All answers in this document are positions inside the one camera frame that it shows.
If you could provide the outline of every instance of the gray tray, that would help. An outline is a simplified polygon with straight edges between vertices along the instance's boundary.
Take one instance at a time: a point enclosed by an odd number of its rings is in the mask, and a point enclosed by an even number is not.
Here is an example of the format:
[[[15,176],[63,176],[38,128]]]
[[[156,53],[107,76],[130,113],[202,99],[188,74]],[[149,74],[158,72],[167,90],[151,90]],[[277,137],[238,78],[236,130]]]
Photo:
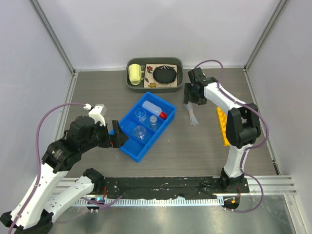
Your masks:
[[[177,66],[177,87],[164,87],[164,88],[144,88],[144,82],[142,81],[139,85],[132,85],[129,81],[128,67],[132,64],[139,64],[142,67],[142,71],[145,71],[146,64],[172,64]],[[127,72],[126,72],[127,86],[133,92],[153,92],[153,93],[161,93],[161,92],[175,92],[178,91],[183,85],[183,65],[181,60],[174,57],[167,58],[133,58],[127,64]]]

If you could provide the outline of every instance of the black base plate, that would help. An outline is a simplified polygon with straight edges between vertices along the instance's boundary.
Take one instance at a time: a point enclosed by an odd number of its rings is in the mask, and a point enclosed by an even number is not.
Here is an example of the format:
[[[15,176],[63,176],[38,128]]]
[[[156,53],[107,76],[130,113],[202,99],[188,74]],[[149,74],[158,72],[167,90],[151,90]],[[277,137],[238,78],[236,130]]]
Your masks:
[[[170,199],[182,196],[186,199],[215,198],[213,194],[237,194],[225,191],[220,178],[201,177],[109,177],[106,178],[107,197],[116,199]],[[249,193],[247,179],[239,185],[240,193]]]

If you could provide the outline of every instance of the white robotic arm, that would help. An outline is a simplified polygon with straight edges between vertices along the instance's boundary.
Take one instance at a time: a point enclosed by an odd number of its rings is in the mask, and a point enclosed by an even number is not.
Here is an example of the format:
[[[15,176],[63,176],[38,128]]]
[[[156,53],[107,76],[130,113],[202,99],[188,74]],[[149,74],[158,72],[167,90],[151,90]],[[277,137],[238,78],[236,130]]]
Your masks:
[[[226,91],[221,85],[219,87],[222,88],[223,91],[235,101],[229,100],[228,97],[220,92],[220,88],[218,88],[217,82],[210,83],[204,87],[204,96],[206,99],[212,101],[216,106],[218,106],[224,113],[227,114],[228,111],[233,108],[241,108],[241,105],[238,105],[237,101],[245,104],[245,102],[238,100],[231,93]],[[251,144],[247,144],[239,149],[236,146],[230,145],[228,160],[224,166],[224,171],[229,176],[229,178],[235,178],[242,175],[242,171],[240,170],[241,158],[246,148],[251,146]],[[244,168],[246,157],[244,159],[242,169]]]
[[[118,121],[113,120],[114,135],[110,135],[103,117],[104,105],[86,104],[84,109],[89,116],[77,117],[65,131],[62,139],[51,143],[42,157],[39,184],[35,178],[20,204],[11,212],[3,213],[0,221],[10,227],[17,217],[14,228],[27,234],[48,233],[57,218],[79,198],[91,192],[99,192],[104,187],[104,176],[93,168],[87,169],[71,187],[49,200],[53,190],[66,176],[73,165],[80,161],[81,155],[95,148],[120,148],[128,137],[121,131]],[[36,191],[29,196],[36,186]]]
[[[231,145],[227,163],[221,171],[221,179],[226,190],[236,190],[244,177],[241,169],[244,167],[248,148],[261,133],[259,118],[238,104],[246,103],[226,91],[215,78],[206,78],[200,68],[190,70],[188,75],[191,84],[185,84],[184,103],[202,105],[206,104],[208,99],[228,116],[226,136]],[[254,103],[246,105],[257,111]]]

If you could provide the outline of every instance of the white panel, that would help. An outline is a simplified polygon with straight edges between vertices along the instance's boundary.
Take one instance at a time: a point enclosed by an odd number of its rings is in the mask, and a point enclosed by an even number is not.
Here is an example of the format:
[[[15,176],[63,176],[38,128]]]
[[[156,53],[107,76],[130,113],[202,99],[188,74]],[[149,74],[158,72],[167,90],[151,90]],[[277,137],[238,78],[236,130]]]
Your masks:
[[[14,209],[36,176],[41,117],[65,100],[70,73],[27,0],[0,6],[0,211]],[[40,152],[53,141],[59,112],[44,123]],[[7,228],[0,225],[0,233]]]
[[[292,176],[312,220],[312,1],[288,3],[250,69],[282,173]]]
[[[170,56],[245,65],[278,0],[39,2],[73,66],[105,69]]]

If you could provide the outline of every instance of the red cap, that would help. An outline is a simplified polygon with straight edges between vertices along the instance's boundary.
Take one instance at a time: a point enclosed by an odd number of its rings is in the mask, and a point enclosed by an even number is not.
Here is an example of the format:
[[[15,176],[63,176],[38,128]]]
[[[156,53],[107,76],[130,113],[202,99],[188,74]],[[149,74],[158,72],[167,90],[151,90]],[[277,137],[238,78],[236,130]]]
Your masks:
[[[161,117],[162,119],[166,119],[167,118],[167,114],[165,112],[161,112],[159,117]]]

